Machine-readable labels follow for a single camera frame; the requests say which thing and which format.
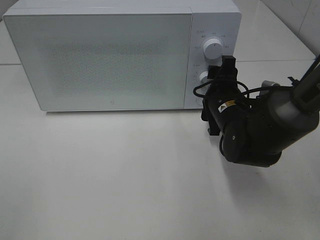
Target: yellow label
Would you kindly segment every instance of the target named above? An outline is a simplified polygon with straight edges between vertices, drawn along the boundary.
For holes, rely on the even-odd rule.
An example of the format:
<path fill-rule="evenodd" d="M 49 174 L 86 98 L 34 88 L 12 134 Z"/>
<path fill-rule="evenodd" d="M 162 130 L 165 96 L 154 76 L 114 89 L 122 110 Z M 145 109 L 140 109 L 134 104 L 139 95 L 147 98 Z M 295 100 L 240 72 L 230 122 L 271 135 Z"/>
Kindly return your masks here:
<path fill-rule="evenodd" d="M 221 104 L 218 107 L 218 110 L 220 113 L 222 113 L 224 110 L 226 110 L 227 108 L 236 105 L 236 101 L 235 100 L 231 100 L 231 101 L 226 101 L 225 103 Z"/>

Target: cable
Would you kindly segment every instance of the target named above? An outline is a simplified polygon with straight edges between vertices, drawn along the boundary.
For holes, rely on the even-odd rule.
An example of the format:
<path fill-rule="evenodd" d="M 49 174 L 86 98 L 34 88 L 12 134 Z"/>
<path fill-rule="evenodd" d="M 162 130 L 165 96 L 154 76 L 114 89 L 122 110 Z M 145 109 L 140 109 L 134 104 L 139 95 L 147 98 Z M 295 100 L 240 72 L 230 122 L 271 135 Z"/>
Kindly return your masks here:
<path fill-rule="evenodd" d="M 284 90 L 284 89 L 292 89 L 293 88 L 292 86 L 263 86 L 263 87 L 253 88 L 253 89 L 249 90 L 248 87 L 240 81 L 233 81 L 233 80 L 228 80 L 228 79 L 216 79 L 216 80 L 210 80 L 204 84 L 201 84 L 201 85 L 195 87 L 193 89 L 193 94 L 196 95 L 197 97 L 203 98 L 203 99 L 215 99 L 215 97 L 197 93 L 198 89 L 201 89 L 208 84 L 213 84 L 214 82 L 215 82 L 215 84 L 218 84 L 218 85 L 223 84 L 224 82 L 229 82 L 229 83 L 237 83 L 237 84 L 243 86 L 246 91 L 239 93 L 238 95 L 235 96 L 235 98 L 238 98 L 238 97 L 241 97 L 244 95 L 249 96 L 249 94 L 251 94 L 251 93 L 256 93 L 256 92 L 260 92 L 260 91 Z"/>
<path fill-rule="evenodd" d="M 314 60 L 312 65 L 309 67 L 309 69 L 306 71 L 306 73 L 301 78 L 300 82 L 302 82 L 320 63 L 320 55 Z"/>
<path fill-rule="evenodd" d="M 242 83 L 242 82 L 240 82 L 240 81 L 234 81 L 234 80 L 230 80 L 230 79 L 213 79 L 213 80 L 207 81 L 207 82 L 205 82 L 205 83 L 203 83 L 203 84 L 201 84 L 201 85 L 199 85 L 199 86 L 196 86 L 196 87 L 193 89 L 193 94 L 196 95 L 196 96 L 199 97 L 199 98 L 203 98 L 203 99 L 209 98 L 209 97 L 206 96 L 206 95 L 197 93 L 197 90 L 198 90 L 198 89 L 201 89 L 201 88 L 203 88 L 203 87 L 205 87 L 205 86 L 207 86 L 207 85 L 209 85 L 209 84 L 219 85 L 219 84 L 223 84 L 223 83 L 226 83 L 226 82 L 227 82 L 227 83 L 233 83 L 233 84 L 237 83 L 238 85 L 244 87 L 244 89 L 246 90 L 246 92 L 249 91 L 249 88 L 248 88 L 244 83 Z"/>
<path fill-rule="evenodd" d="M 266 91 L 266 90 L 276 90 L 276 89 L 292 89 L 292 86 L 262 86 L 262 87 L 258 87 L 258 88 L 253 88 L 244 92 L 241 92 L 239 95 L 237 95 L 236 97 L 240 97 L 240 96 L 244 96 L 246 94 L 251 94 L 251 93 L 256 93 L 256 92 L 260 92 L 260 91 Z"/>

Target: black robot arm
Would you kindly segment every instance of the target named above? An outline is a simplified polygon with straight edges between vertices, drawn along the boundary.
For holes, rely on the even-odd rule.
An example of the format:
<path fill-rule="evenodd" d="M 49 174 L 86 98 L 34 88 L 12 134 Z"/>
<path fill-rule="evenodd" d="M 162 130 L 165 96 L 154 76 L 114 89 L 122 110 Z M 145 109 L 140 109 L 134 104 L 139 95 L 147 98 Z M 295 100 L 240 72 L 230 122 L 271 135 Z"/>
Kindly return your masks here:
<path fill-rule="evenodd" d="M 265 81 L 262 87 L 248 90 L 237 81 L 237 74 L 233 56 L 223 56 L 220 67 L 209 67 L 208 82 L 193 91 L 203 98 L 201 118 L 208 122 L 210 135 L 222 133 L 220 151 L 229 162 L 269 167 L 285 148 L 317 128 L 320 66 L 302 81 L 291 78 L 292 87 Z M 197 90 L 206 85 L 206 93 L 199 94 Z M 258 91 L 259 96 L 250 98 L 249 93 Z"/>

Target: microwave door window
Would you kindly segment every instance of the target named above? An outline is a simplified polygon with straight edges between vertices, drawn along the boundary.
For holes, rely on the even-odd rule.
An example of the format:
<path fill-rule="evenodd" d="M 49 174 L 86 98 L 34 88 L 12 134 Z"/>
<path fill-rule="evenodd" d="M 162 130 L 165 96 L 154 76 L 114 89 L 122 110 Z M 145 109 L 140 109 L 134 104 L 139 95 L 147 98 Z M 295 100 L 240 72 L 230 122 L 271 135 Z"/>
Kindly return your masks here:
<path fill-rule="evenodd" d="M 190 14 L 7 19 L 45 111 L 181 109 Z"/>

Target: white table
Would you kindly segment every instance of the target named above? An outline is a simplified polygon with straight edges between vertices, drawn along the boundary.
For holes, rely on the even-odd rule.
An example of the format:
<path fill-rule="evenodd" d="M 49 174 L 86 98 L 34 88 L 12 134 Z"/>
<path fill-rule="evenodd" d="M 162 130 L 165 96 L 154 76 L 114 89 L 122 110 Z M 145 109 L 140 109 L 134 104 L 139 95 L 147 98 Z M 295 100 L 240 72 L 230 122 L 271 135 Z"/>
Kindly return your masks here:
<path fill-rule="evenodd" d="M 300 78 L 314 56 L 294 42 L 264 49 L 284 61 L 237 49 L 238 79 Z M 42 112 L 11 56 L 0 66 L 0 240 L 319 238 L 320 127 L 270 168 L 237 165 L 199 110 Z"/>

